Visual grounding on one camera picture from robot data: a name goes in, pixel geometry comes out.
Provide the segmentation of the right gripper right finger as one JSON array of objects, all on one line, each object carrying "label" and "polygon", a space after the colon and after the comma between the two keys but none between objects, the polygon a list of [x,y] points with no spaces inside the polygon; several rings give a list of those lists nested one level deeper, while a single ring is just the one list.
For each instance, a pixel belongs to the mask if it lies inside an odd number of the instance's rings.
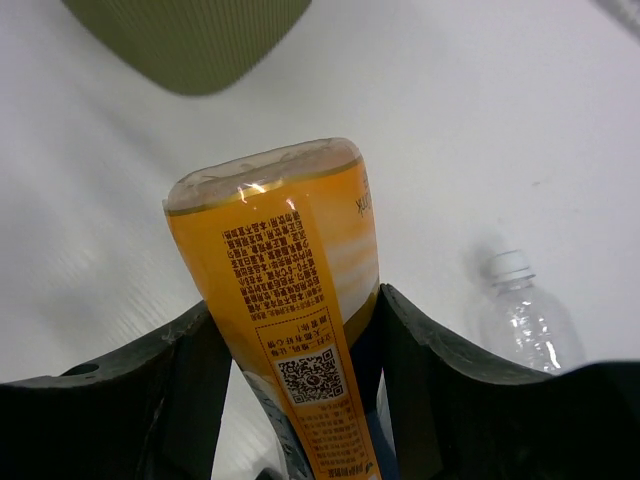
[{"label": "right gripper right finger", "polygon": [[404,479],[635,479],[639,365],[560,375],[497,357],[383,285],[376,318]]}]

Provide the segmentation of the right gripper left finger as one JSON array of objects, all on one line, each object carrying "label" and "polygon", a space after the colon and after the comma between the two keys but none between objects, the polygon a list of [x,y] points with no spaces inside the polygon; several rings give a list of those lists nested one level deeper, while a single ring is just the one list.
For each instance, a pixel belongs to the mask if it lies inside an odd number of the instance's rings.
[{"label": "right gripper left finger", "polygon": [[64,374],[1,386],[4,479],[208,479],[231,357],[204,303]]}]

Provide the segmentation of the clear bottle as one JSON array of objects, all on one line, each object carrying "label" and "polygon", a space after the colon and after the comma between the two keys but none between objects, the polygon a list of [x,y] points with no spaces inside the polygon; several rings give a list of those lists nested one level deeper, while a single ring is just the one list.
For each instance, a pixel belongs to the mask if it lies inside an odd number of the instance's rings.
[{"label": "clear bottle", "polygon": [[488,262],[490,295],[479,312],[482,346],[516,364],[557,375],[586,362],[568,310],[536,286],[535,274],[520,250]]}]

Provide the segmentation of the orange label bottle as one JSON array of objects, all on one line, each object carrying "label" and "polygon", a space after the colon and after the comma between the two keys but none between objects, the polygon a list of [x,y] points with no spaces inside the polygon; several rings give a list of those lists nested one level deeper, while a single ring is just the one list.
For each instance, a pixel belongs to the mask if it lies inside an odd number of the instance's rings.
[{"label": "orange label bottle", "polygon": [[291,479],[394,479],[377,397],[375,220],[357,146],[327,138],[187,174],[172,237]]}]

